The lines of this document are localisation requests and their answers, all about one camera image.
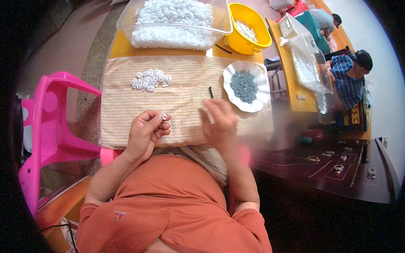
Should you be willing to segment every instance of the blue striped shirt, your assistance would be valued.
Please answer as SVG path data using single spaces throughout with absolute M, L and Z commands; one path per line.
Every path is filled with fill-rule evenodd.
M 347 75 L 353 67 L 353 61 L 348 55 L 332 57 L 332 74 L 335 76 L 336 91 L 347 110 L 351 110 L 363 99 L 364 78 L 354 79 Z

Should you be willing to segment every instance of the gray shirt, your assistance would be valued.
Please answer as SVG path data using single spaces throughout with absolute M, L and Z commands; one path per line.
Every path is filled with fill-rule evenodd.
M 321 29 L 325 30 L 325 37 L 328 37 L 335 29 L 332 15 L 322 9 L 310 10 L 309 13 L 318 21 Z

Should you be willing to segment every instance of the black cap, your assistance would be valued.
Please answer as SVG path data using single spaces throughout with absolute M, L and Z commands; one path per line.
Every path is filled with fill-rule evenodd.
M 354 55 L 354 62 L 356 62 L 359 66 L 365 68 L 366 70 L 370 71 L 373 68 L 373 60 L 371 59 L 370 54 L 365 50 L 359 50 Z
M 338 23 L 336 27 L 339 28 L 340 24 L 342 23 L 342 19 L 341 19 L 340 16 L 337 15 L 336 13 L 333 13 L 333 14 L 332 14 L 332 17 L 333 17 L 333 18 L 336 20 L 336 22 Z

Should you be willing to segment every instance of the striped towel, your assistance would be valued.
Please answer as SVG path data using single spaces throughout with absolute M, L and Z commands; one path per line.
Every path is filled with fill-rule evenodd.
M 107 61 L 102 81 L 100 141 L 111 149 L 125 149 L 132 120 L 145 110 L 158 110 L 172 116 L 171 134 L 162 137 L 157 147 L 179 147 L 206 143 L 199 108 L 209 99 L 208 87 L 215 98 L 227 101 L 223 85 L 224 69 L 235 60 L 197 55 L 133 56 Z M 262 64 L 254 63 L 267 75 Z M 173 86 L 159 85 L 154 92 L 133 89 L 131 80 L 137 72 L 160 69 L 170 74 Z M 255 135 L 264 139 L 273 133 L 270 102 L 256 113 L 232 108 L 239 117 L 238 135 Z

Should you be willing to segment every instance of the yellow bowl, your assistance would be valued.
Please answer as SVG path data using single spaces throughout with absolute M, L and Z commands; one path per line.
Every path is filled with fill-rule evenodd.
M 236 52 L 245 55 L 259 53 L 262 49 L 271 45 L 270 33 L 259 13 L 246 5 L 237 3 L 229 4 L 229 9 L 231 12 L 233 32 L 225 36 L 224 44 L 229 45 Z M 249 28 L 253 28 L 258 43 L 251 41 L 238 31 L 235 26 L 235 19 L 244 21 Z

